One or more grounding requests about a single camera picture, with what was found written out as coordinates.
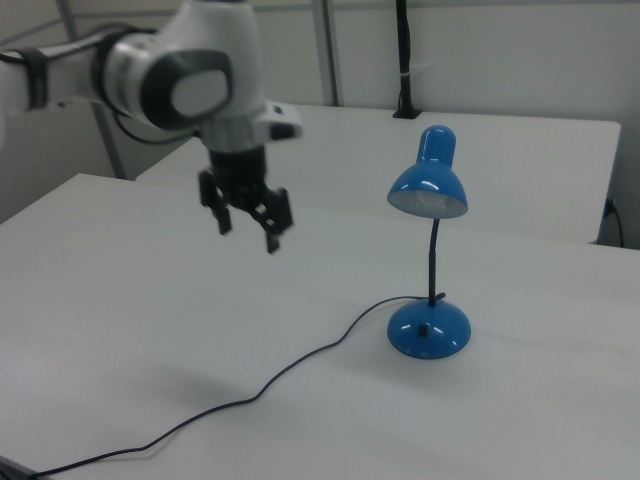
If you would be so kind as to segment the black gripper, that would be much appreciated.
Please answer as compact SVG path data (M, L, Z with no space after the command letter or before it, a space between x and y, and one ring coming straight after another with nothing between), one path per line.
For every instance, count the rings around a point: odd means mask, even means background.
M258 201L249 214L265 232L266 249L274 254L280 248L280 236L293 226L288 191L270 190L265 183L266 150L259 146L236 153L210 151L211 171L198 174L200 202L211 210L219 233L231 231L226 201Z

